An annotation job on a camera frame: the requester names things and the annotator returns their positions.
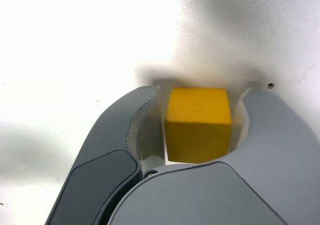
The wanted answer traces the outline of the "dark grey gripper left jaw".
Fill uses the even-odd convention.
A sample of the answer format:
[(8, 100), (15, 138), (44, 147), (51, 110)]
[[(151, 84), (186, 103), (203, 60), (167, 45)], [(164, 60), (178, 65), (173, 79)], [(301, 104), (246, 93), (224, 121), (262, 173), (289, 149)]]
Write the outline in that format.
[(165, 164), (160, 88), (141, 86), (109, 106), (87, 135), (46, 220), (104, 225), (146, 171)]

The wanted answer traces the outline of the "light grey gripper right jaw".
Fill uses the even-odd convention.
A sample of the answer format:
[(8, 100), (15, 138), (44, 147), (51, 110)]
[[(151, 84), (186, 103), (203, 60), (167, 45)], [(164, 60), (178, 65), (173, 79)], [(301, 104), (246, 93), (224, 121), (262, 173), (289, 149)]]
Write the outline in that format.
[(117, 205), (111, 225), (317, 225), (320, 142), (276, 94), (242, 98), (248, 134), (212, 162), (171, 165)]

